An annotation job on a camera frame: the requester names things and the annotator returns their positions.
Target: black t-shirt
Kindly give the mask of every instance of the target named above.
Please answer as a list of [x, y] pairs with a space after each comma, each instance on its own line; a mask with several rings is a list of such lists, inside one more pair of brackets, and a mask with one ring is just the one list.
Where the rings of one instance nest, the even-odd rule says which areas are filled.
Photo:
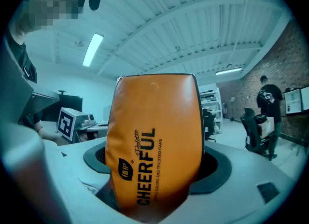
[[[24, 77], [34, 83], [37, 83], [37, 72], [28, 57], [25, 43], [19, 45], [11, 36], [9, 29], [6, 29], [5, 31], [5, 38], [8, 42], [8, 45], [13, 55], [15, 56], [15, 59], [17, 60], [19, 66], [23, 70]], [[41, 120], [41, 117], [42, 112], [36, 113], [34, 115], [21, 117], [19, 120], [19, 124], [22, 124], [30, 128], [34, 128], [34, 125]]]
[[274, 117], [274, 122], [281, 121], [280, 100], [283, 100], [280, 89], [273, 84], [263, 86], [257, 95], [257, 106], [261, 108], [261, 113], [268, 117]]

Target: brick wall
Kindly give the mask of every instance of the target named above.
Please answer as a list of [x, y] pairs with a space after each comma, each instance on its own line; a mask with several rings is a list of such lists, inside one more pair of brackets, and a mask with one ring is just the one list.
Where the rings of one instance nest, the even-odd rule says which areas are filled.
[[[242, 79], [219, 83], [222, 102], [228, 106], [231, 115], [230, 99], [235, 97], [234, 117], [239, 120], [244, 108], [260, 110], [256, 96], [260, 88], [260, 77], [266, 75], [270, 84], [277, 85], [282, 92], [288, 87], [303, 87], [309, 84], [309, 47], [307, 40], [295, 20], [285, 28], [274, 46], [265, 57]], [[285, 115], [285, 103], [281, 103], [282, 130], [285, 135], [297, 139], [309, 139], [309, 115]]]

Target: orange bag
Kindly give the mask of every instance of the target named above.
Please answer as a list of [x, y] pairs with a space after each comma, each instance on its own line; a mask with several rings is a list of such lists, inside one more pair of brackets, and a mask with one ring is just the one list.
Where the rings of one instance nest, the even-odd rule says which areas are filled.
[[194, 75], [119, 79], [105, 160], [121, 213], [142, 222], [164, 219], [187, 198], [203, 151], [203, 117]]

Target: white ceiling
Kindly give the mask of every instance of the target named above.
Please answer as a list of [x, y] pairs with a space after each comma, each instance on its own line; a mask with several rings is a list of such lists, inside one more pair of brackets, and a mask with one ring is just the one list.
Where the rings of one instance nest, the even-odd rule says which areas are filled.
[[[194, 73], [199, 84], [241, 78], [269, 51], [291, 19], [282, 0], [101, 0], [78, 20], [26, 38], [30, 57], [101, 77]], [[104, 35], [89, 68], [94, 33]], [[79, 48], [75, 42], [82, 41]], [[244, 70], [216, 76], [219, 70]]]

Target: logo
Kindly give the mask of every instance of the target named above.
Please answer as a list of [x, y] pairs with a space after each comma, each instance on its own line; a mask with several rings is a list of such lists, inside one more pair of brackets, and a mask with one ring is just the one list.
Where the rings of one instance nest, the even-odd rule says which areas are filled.
[[65, 112], [61, 112], [59, 121], [58, 130], [65, 134], [67, 137], [70, 137], [73, 125], [73, 117], [67, 115]]
[[133, 177], [132, 166], [124, 159], [119, 158], [118, 172], [121, 178], [127, 181], [131, 181]]
[[264, 89], [260, 91], [260, 96], [264, 99], [268, 104], [272, 104], [275, 102], [275, 98], [273, 97], [272, 93], [266, 92]]
[[148, 156], [155, 145], [155, 129], [152, 129], [151, 133], [141, 134], [141, 144], [140, 144], [140, 164], [139, 164], [139, 174], [138, 174], [138, 184], [137, 184], [137, 203], [140, 205], [150, 204], [151, 195], [151, 181], [153, 176], [153, 164], [154, 160], [152, 157]]
[[140, 136], [139, 136], [139, 131], [135, 130], [134, 135], [135, 135], [135, 142], [136, 142], [136, 145], [134, 147], [135, 154], [136, 155], [140, 155]]

